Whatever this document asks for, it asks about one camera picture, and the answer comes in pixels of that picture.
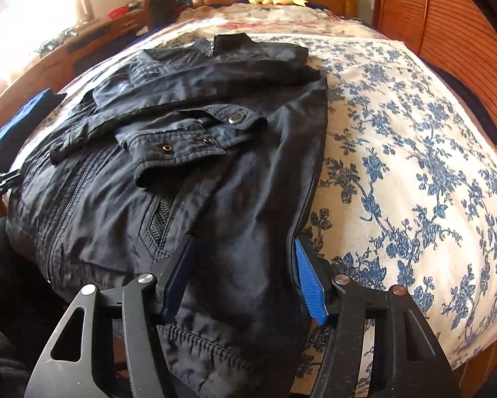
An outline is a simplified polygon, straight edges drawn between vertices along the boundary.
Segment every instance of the black jacket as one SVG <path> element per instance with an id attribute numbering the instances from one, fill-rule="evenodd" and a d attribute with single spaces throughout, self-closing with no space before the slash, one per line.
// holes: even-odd
<path id="1" fill-rule="evenodd" d="M 285 396 L 309 328 L 293 239 L 322 163 L 326 80 L 308 50 L 218 36 L 138 53 L 22 167 L 7 231 L 64 299 L 162 267 L 204 241 L 159 328 L 201 396 Z"/>

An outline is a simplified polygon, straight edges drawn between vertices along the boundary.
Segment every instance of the sunlight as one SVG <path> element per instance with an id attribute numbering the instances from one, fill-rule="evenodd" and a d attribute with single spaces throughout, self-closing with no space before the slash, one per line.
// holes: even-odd
<path id="1" fill-rule="evenodd" d="M 0 83 L 10 83 L 43 42 L 77 21 L 76 0 L 0 0 Z"/>

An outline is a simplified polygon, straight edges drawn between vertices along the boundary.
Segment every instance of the chair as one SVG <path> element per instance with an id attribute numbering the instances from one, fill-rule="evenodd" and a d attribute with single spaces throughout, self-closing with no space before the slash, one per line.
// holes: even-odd
<path id="1" fill-rule="evenodd" d="M 145 0 L 146 25 L 149 30 L 175 22 L 177 0 Z"/>

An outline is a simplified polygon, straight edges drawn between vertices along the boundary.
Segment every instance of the blue floral pattern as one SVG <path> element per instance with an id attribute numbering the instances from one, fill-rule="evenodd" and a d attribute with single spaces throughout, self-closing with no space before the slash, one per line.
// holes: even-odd
<path id="1" fill-rule="evenodd" d="M 497 157 L 446 87 L 403 44 L 267 36 L 310 50 L 327 75 L 323 169 L 304 232 L 362 286 L 408 289 L 453 368 L 497 339 Z M 365 326 L 358 395 L 372 367 Z M 318 372 L 314 328 L 297 377 Z"/>

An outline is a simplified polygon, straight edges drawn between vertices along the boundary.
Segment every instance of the blue gripper pad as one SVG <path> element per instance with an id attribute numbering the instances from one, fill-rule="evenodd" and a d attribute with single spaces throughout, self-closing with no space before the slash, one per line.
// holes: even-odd
<path id="1" fill-rule="evenodd" d="M 300 287 L 302 288 L 308 310 L 311 317 L 316 319 L 319 325 L 324 325 L 328 318 L 324 303 L 324 289 L 298 238 L 295 239 L 295 251 Z"/>

